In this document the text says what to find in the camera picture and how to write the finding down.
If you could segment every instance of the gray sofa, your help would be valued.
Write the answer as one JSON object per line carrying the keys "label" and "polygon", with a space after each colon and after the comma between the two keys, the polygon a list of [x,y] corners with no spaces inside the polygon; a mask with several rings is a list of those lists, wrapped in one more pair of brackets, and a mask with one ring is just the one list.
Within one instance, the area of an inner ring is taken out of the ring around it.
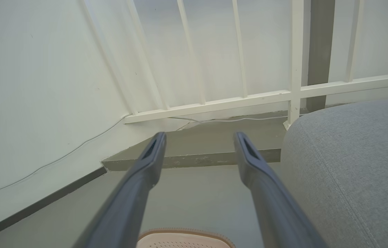
{"label": "gray sofa", "polygon": [[329,247],[388,247],[388,100],[300,117],[280,177]]}

